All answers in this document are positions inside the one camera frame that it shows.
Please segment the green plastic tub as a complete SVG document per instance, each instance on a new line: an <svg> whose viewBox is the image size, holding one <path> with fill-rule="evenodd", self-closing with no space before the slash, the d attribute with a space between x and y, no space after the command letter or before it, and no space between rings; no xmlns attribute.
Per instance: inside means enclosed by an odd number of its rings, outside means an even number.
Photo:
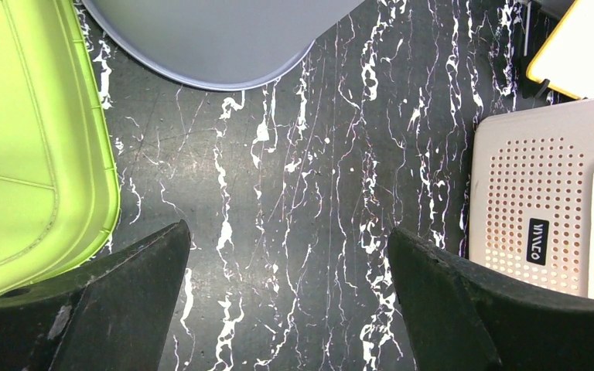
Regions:
<svg viewBox="0 0 594 371"><path fill-rule="evenodd" d="M96 254L120 195L70 1L0 1L0 295Z"/></svg>

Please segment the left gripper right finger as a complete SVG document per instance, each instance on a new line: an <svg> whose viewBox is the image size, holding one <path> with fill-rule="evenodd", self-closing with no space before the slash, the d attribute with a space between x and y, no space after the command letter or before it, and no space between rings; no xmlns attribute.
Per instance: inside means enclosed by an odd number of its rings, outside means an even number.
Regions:
<svg viewBox="0 0 594 371"><path fill-rule="evenodd" d="M420 370L594 370L594 300L539 288L393 229L387 257Z"/></svg>

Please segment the cream perforated laundry basket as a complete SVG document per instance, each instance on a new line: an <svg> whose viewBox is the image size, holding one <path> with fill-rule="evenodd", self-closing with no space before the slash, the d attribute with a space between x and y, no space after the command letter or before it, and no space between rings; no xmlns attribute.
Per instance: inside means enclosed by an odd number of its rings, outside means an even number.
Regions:
<svg viewBox="0 0 594 371"><path fill-rule="evenodd" d="M470 180L472 262L594 299L594 98L485 119Z"/></svg>

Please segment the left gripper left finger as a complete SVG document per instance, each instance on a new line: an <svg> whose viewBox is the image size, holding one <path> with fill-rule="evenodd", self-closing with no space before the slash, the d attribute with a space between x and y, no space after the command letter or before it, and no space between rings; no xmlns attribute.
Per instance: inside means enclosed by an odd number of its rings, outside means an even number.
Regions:
<svg viewBox="0 0 594 371"><path fill-rule="evenodd" d="M189 258L179 221L0 295L0 370L155 370Z"/></svg>

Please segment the yellow framed whiteboard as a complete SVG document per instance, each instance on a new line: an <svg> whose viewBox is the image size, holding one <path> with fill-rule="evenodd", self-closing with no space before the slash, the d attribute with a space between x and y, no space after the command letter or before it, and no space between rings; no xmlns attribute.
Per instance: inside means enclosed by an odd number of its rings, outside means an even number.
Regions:
<svg viewBox="0 0 594 371"><path fill-rule="evenodd" d="M526 77L575 100L594 98L594 1L575 1L526 69Z"/></svg>

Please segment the grey plastic bucket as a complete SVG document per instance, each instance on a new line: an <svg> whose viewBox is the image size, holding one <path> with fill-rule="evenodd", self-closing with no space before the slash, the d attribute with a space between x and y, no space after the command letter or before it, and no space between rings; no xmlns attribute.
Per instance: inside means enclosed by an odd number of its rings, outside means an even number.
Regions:
<svg viewBox="0 0 594 371"><path fill-rule="evenodd" d="M359 1L92 0L84 7L132 58L204 90L260 87L297 66Z"/></svg>

